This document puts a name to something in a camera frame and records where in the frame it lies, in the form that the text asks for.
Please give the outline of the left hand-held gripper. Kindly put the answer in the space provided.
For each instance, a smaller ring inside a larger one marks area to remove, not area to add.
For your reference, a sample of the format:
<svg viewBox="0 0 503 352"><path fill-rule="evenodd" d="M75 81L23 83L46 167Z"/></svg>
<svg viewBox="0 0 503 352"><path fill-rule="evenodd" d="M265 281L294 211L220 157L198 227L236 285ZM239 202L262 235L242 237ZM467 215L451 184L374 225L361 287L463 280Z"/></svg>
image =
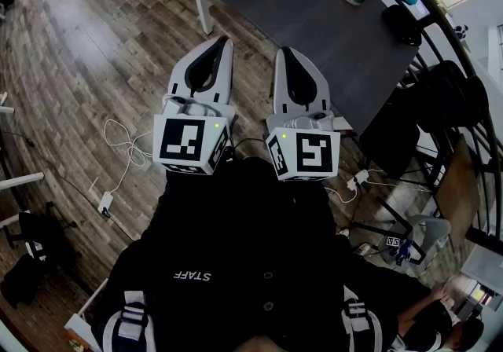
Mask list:
<svg viewBox="0 0 503 352"><path fill-rule="evenodd" d="M154 116L154 163L176 173L215 172L236 115L228 105L232 80L233 43L226 36L199 44L174 66L168 84L172 95L164 97L163 111Z"/></svg>

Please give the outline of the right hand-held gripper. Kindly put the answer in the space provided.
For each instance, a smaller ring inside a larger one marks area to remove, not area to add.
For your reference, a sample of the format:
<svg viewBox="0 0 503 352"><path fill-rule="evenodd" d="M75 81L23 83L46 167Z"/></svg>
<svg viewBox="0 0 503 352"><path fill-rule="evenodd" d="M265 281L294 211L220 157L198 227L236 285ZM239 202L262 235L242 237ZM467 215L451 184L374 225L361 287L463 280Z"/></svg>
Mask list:
<svg viewBox="0 0 503 352"><path fill-rule="evenodd" d="M280 181L320 181L338 175L340 141L352 127L329 109L329 85L303 54L283 46L274 59L274 113L266 146ZM304 113L287 113L293 106Z"/></svg>

